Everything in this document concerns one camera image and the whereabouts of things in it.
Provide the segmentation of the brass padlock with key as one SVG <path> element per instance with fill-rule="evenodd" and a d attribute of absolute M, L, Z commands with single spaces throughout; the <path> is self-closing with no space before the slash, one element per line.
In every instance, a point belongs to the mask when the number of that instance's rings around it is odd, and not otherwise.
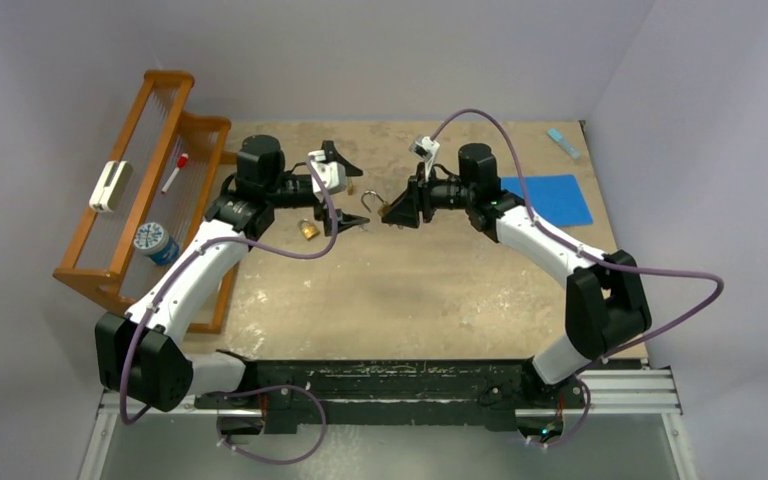
<path fill-rule="evenodd" d="M 306 241 L 311 241 L 321 234 L 320 229 L 308 219 L 299 220 L 297 222 L 297 227 Z"/>
<path fill-rule="evenodd" d="M 391 203 L 375 190 L 364 191 L 360 196 L 360 202 L 368 213 L 376 213 L 381 218 L 392 210 Z"/>

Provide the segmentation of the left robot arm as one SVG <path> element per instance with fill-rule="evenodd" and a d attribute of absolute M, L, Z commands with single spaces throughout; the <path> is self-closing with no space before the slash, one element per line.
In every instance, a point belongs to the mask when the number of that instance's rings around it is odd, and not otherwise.
<path fill-rule="evenodd" d="M 123 314 L 105 313 L 95 326 L 99 376 L 119 395 L 126 424 L 135 400 L 144 410 L 169 412 L 190 395 L 219 393 L 232 408 L 257 399 L 258 382 L 247 375 L 246 360 L 232 352 L 188 356 L 184 337 L 196 314 L 224 277 L 254 249 L 296 260 L 326 255 L 342 231 L 365 223 L 343 213 L 335 195 L 347 190 L 363 170 L 347 160 L 331 140 L 301 161 L 302 174 L 285 166 L 279 140 L 259 134 L 245 138 L 236 154 L 236 170 L 222 183 L 206 209 L 195 236 L 158 283 Z M 281 209 L 311 208 L 322 221 L 329 243 L 314 253 L 269 246 L 261 237 Z"/>

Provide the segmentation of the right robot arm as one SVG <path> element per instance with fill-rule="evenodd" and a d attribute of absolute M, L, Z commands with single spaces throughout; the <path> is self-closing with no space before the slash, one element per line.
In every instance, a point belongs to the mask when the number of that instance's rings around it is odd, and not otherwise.
<path fill-rule="evenodd" d="M 560 383 L 650 328 L 635 259 L 580 243 L 528 210 L 521 196 L 502 188 L 490 146 L 462 146 L 458 173 L 444 179 L 434 172 L 438 149 L 429 137 L 411 145 L 422 161 L 405 191 L 381 210 L 381 220 L 417 229 L 440 209 L 462 210 L 476 231 L 526 256 L 564 288 L 563 333 L 523 367 L 524 399 L 544 407 L 559 396 Z"/>

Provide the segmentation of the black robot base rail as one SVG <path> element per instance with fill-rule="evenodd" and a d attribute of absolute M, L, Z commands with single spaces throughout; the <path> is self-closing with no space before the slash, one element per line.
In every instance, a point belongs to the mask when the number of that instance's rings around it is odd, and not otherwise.
<path fill-rule="evenodd" d="M 237 393 L 189 393 L 175 379 L 149 412 L 215 413 L 224 434 L 258 420 L 267 434 L 302 425 L 476 426 L 552 442 L 582 414 L 681 410 L 672 373 L 609 360 L 557 386 L 537 387 L 523 360 L 249 361 Z"/>

